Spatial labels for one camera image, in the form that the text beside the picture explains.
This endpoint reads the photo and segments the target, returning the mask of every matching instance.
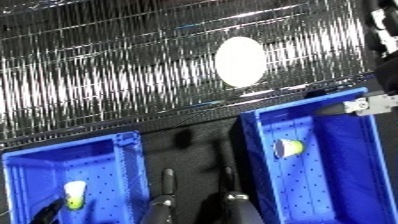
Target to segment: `black surface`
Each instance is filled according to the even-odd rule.
[[[374,82],[366,86],[370,90],[379,88]],[[377,116],[393,189],[398,189],[396,121],[395,114]],[[178,182],[176,212],[180,224],[219,223],[221,207],[218,203],[218,177],[222,166],[230,166],[237,170],[237,190],[248,193],[256,202],[250,164],[238,118],[146,133],[143,135],[143,144],[153,197],[161,194],[162,171],[165,168],[175,170]],[[0,178],[1,213],[6,210],[6,201],[3,197],[3,177]],[[8,215],[0,217],[0,223],[9,223]]]

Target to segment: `blue crate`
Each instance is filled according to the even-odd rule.
[[[374,118],[315,116],[355,89],[241,115],[261,214],[268,224],[395,224],[393,200]],[[278,159],[278,139],[305,151]]]
[[[12,223],[29,223],[74,180],[87,182],[86,203],[79,211],[63,208],[61,223],[139,223],[149,204],[136,132],[10,152],[2,159]]]

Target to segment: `wire grid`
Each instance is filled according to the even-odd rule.
[[[369,69],[355,0],[5,0],[0,9],[0,140]],[[234,36],[266,52],[252,89],[217,77],[215,52]]]

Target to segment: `yellow cup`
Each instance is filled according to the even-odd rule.
[[[83,197],[66,197],[66,207],[70,210],[79,210],[84,205]]]
[[[84,181],[72,181],[64,185],[66,206],[70,210],[79,210],[84,205],[84,193],[87,183]]]
[[[274,145],[274,152],[278,158],[300,154],[304,151],[304,144],[297,140],[278,139]]]

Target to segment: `white cup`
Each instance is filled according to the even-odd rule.
[[[69,209],[79,210],[83,207],[86,186],[84,181],[72,181],[64,185],[66,206]]]
[[[274,144],[274,152],[278,158],[300,154],[304,151],[304,145],[301,141],[278,139]]]

